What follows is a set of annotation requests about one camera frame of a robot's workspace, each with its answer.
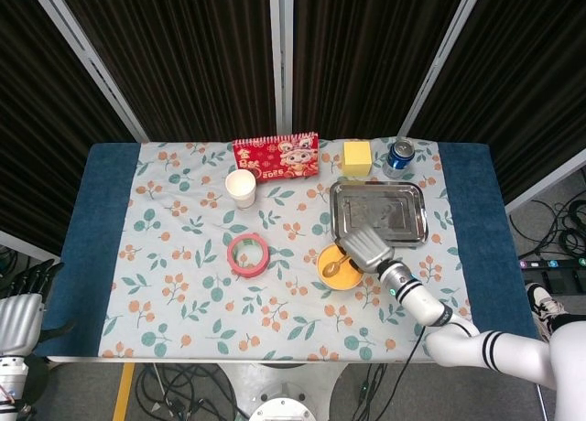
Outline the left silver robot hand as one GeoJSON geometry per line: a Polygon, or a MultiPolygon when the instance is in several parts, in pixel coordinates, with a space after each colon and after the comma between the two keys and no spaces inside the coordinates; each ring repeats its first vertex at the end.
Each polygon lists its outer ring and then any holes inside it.
{"type": "Polygon", "coordinates": [[[76,321],[43,329],[46,302],[64,263],[48,259],[19,273],[1,275],[1,356],[26,357],[42,342],[72,331],[76,321]]]}

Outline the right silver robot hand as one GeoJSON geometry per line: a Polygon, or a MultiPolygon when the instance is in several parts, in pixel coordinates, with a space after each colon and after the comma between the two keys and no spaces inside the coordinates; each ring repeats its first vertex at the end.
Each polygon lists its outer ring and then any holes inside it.
{"type": "Polygon", "coordinates": [[[393,261],[395,257],[395,249],[370,225],[352,229],[336,243],[365,273],[375,273],[381,263],[393,261]]]}

